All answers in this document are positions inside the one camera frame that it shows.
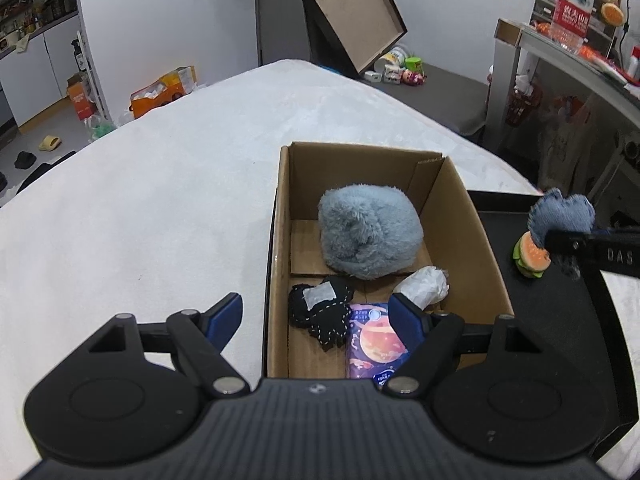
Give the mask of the orange paper bag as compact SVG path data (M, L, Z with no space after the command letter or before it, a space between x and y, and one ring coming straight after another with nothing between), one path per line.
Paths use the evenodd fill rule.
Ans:
M130 112L138 119L191 93L198 84L193 65L178 67L130 96Z

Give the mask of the black tray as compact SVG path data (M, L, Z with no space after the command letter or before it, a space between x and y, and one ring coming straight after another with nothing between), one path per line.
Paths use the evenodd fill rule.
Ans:
M454 347L419 351L406 366L415 392L370 379L270 378L281 399L268 417L308 469L405 478L590 476L637 420L632 371L604 279L588 269L518 272L511 255L529 195L468 191L512 311L464 321Z

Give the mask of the grey-blue fuzzy cloth piece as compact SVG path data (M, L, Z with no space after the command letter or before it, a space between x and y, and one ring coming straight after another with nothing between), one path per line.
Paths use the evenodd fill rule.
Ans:
M545 192L528 214L528 229L539 248L550 231L590 233L595 223L596 211L585 195L564 196L559 188Z

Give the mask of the white soft packet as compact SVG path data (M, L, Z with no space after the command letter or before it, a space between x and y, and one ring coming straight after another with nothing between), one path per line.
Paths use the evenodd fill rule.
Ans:
M419 309L426 310L448 296L448 273L437 266L424 266L402 280L393 290L404 295Z

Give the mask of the black slipper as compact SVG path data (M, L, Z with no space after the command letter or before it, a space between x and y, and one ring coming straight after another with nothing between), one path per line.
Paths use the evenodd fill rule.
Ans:
M26 170L29 169L35 162L37 157L31 152L21 151L17 154L14 167L16 169Z

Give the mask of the brown cardboard box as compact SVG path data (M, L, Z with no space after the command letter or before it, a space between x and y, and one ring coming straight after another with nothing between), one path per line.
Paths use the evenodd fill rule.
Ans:
M323 349L288 317L295 284L332 274L356 300L384 302L424 266L448 274L436 306L485 324L512 311L506 285L451 159L434 152L294 142L281 148L268 266L264 370L270 378L343 378L343 348Z

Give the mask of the black stitched soft pouch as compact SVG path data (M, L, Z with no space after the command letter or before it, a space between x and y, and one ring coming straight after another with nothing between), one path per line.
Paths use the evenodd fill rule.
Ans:
M288 322L306 330L324 351L344 346L354 289L332 275L318 285L297 284L288 293Z

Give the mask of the large brown framed board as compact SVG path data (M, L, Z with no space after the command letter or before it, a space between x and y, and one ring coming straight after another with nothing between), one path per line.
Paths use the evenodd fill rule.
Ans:
M302 1L343 72L352 77L368 70L407 33L395 0Z

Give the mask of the green toy cup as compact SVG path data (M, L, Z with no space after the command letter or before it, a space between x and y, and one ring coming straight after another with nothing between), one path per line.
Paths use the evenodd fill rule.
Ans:
M418 56L408 56L408 58L405 59L405 69L406 70L410 70L410 72L413 73L423 73L423 63L422 63L422 58L419 58Z

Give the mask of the black curved desk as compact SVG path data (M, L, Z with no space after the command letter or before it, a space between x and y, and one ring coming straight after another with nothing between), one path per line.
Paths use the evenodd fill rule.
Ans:
M489 92L487 131L500 131L506 119L504 108L515 84L522 49L579 81L608 102L636 128L639 127L639 99L625 89L622 77L608 74L603 64L598 65L567 52L529 25L499 18L495 29L494 71Z

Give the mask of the white round tin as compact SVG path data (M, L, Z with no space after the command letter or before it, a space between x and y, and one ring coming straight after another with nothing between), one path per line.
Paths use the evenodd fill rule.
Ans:
M398 44L381 55L373 64L373 69L382 74L385 72L387 66L404 67L406 58L408 58L409 55L410 53L407 49L401 44Z

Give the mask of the orange cardboard box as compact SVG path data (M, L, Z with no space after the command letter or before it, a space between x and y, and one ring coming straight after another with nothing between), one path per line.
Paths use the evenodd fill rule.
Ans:
M91 99L90 87L83 73L77 73L67 79L67 95L81 122L96 112L96 104Z

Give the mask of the blue tissue packet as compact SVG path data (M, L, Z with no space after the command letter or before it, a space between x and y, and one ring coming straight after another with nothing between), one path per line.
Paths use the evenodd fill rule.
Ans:
M390 325L387 304L351 304L346 376L372 379L382 387L408 359L409 352Z

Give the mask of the orange hamburger plush toy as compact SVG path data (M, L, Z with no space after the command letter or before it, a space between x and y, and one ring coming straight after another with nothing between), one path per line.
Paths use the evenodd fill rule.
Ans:
M535 244L529 231L514 245L512 259L526 278L541 278L551 266L549 253Z

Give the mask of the grey fluffy plush toy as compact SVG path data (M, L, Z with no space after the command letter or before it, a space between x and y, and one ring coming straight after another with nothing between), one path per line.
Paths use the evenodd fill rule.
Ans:
M412 266L423 243L416 208L399 188L352 184L326 191L318 203L324 263L373 281Z

